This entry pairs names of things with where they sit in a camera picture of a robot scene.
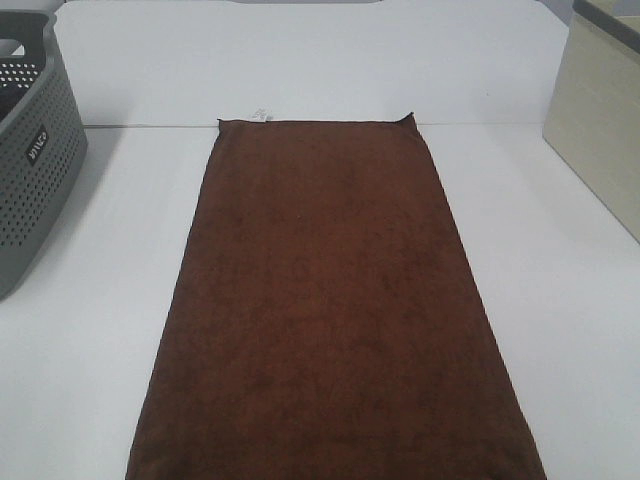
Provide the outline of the beige fabric storage box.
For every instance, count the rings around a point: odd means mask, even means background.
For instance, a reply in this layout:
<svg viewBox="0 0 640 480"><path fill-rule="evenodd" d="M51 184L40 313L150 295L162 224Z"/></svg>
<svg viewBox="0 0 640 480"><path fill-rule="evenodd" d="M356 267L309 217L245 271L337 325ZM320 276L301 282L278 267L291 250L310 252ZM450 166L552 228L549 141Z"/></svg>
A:
<svg viewBox="0 0 640 480"><path fill-rule="evenodd" d="M576 1L542 135L639 235L639 17Z"/></svg>

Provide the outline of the brown towel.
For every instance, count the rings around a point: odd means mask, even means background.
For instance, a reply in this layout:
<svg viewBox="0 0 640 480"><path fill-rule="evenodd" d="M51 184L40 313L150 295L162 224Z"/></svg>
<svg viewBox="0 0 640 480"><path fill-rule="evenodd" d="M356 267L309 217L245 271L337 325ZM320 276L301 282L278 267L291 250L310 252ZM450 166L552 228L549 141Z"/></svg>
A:
<svg viewBox="0 0 640 480"><path fill-rule="evenodd" d="M541 479L429 149L223 120L130 479Z"/></svg>

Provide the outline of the grey perforated plastic basket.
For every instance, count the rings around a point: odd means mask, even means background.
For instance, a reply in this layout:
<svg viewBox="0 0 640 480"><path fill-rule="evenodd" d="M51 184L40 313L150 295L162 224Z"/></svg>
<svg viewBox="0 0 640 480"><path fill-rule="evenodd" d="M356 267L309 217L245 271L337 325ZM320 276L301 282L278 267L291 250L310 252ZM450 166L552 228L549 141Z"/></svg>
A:
<svg viewBox="0 0 640 480"><path fill-rule="evenodd" d="M88 141L46 11L4 10L1 38L1 295L20 285L74 187Z"/></svg>

